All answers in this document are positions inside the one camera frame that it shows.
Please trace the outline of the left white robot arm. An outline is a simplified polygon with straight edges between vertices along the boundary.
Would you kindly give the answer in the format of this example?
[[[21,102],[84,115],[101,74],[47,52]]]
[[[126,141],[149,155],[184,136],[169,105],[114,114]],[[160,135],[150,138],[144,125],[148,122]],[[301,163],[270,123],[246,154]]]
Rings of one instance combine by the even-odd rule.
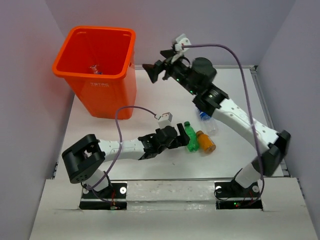
[[[83,184],[97,196],[110,194],[111,181],[108,172],[99,167],[104,162],[115,165],[117,160],[147,160],[155,158],[165,150],[185,147],[190,141],[182,123],[158,128],[154,133],[123,142],[97,139],[88,134],[67,148],[62,159],[71,184]]]

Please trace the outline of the blue label bottle blue cap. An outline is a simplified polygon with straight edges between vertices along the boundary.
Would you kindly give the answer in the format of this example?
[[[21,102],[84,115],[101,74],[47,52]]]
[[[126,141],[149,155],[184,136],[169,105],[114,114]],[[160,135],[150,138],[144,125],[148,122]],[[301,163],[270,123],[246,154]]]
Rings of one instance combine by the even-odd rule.
[[[103,72],[101,71],[100,65],[94,64],[89,67],[90,73],[94,75],[102,75]]]

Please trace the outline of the clear bottle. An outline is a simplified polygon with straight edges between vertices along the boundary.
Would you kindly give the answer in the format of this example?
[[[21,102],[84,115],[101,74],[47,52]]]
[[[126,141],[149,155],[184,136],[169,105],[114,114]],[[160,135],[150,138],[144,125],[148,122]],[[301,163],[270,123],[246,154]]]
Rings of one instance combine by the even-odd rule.
[[[206,134],[208,136],[215,136],[218,133],[218,126],[215,119],[199,109],[197,109],[197,113]]]

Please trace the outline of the orange bottle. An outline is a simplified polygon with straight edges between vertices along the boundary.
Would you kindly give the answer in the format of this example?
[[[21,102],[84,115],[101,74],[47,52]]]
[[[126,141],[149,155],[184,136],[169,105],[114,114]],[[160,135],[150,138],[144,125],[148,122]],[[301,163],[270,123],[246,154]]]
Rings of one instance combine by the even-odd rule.
[[[216,145],[214,144],[214,142],[207,134],[203,133],[201,130],[196,132],[196,138],[200,148],[206,154],[210,154],[216,149]]]

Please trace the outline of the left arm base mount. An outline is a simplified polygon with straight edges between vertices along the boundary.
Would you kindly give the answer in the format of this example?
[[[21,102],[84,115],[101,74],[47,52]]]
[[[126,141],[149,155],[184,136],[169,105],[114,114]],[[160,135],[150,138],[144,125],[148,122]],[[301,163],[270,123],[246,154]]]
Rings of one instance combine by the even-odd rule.
[[[127,209],[126,181],[112,181],[111,186],[99,192],[82,188],[79,208],[81,210],[121,211]]]

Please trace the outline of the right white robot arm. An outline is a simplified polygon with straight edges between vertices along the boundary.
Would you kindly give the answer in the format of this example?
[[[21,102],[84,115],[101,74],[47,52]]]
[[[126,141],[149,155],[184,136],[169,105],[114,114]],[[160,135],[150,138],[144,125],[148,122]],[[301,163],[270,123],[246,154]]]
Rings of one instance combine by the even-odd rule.
[[[236,173],[226,191],[242,196],[258,179],[272,176],[288,153],[290,133],[286,130],[277,132],[250,118],[227,93],[213,84],[217,70],[207,58],[197,57],[186,65],[183,55],[176,57],[172,50],[162,50],[160,53],[164,60],[142,65],[152,83],[164,72],[163,80],[173,78],[194,95],[192,101],[200,111],[227,125],[253,147],[259,148],[257,156]]]

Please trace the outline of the green plastic bottle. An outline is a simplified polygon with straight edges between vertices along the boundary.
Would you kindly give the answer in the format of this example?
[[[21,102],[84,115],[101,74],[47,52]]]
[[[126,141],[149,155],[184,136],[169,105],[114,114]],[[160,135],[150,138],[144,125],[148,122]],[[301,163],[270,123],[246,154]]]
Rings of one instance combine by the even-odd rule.
[[[187,149],[190,152],[196,152],[199,149],[199,143],[197,140],[196,132],[191,126],[189,121],[184,122],[184,130],[189,137],[189,142],[187,144]]]

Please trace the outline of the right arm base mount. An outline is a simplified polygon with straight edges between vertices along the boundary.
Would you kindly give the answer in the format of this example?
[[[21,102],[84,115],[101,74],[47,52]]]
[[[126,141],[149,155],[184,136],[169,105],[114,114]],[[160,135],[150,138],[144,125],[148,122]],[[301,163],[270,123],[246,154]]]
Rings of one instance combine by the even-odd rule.
[[[263,210],[258,182],[248,188],[232,189],[230,181],[218,181],[214,183],[213,194],[217,210]]]

